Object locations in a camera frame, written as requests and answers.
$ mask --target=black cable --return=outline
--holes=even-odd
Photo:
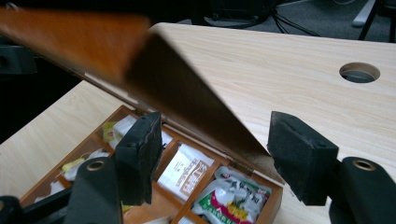
[[[279,20],[277,19],[277,17],[274,15],[274,14],[272,14],[272,17],[273,17],[273,19],[274,19],[274,21],[275,21],[275,24],[276,24],[276,27],[279,29],[279,31],[280,31],[280,33],[282,33],[282,34],[288,34],[289,32],[285,29],[285,27],[283,27],[283,25],[282,24],[280,24],[280,22],[279,22]]]
[[[304,28],[303,26],[301,26],[301,25],[299,25],[299,24],[297,24],[297,23],[295,23],[295,22],[293,22],[293,21],[288,20],[288,19],[285,18],[284,16],[279,15],[279,14],[277,13],[277,10],[276,10],[276,9],[273,9],[273,10],[272,10],[271,15],[272,15],[272,17],[273,17],[273,19],[274,19],[274,21],[275,21],[275,23],[276,23],[277,28],[279,29],[279,31],[280,31],[282,34],[285,34],[285,33],[288,34],[289,32],[285,29],[285,27],[282,26],[282,24],[280,23],[281,21],[282,21],[283,23],[287,24],[288,26],[291,26],[291,27],[293,27],[293,28],[295,28],[295,29],[297,29],[297,30],[300,30],[300,31],[302,31],[302,32],[304,32],[304,33],[306,33],[306,34],[308,34],[308,35],[320,36],[319,34],[313,32],[313,31],[310,31],[310,30]]]

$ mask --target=box lid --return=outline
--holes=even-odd
[[[283,182],[260,142],[150,25],[131,15],[1,9],[0,32],[66,69],[127,91],[184,131]]]

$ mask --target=snack package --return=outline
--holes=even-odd
[[[132,128],[136,119],[131,115],[126,116],[125,118],[116,122],[113,127],[113,138],[110,139],[108,144],[113,148],[116,149],[117,144],[120,142],[123,136]]]
[[[192,212],[212,224],[255,223],[271,195],[271,189],[221,166],[213,180],[195,200]]]
[[[213,160],[201,151],[182,144],[169,162],[158,184],[187,201]]]

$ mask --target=desk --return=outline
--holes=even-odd
[[[266,145],[271,111],[290,113],[396,180],[396,45],[160,23],[178,52]],[[339,75],[370,63],[372,83]],[[22,196],[122,102],[83,81],[0,146],[0,194]],[[285,186],[275,223],[330,223]]]

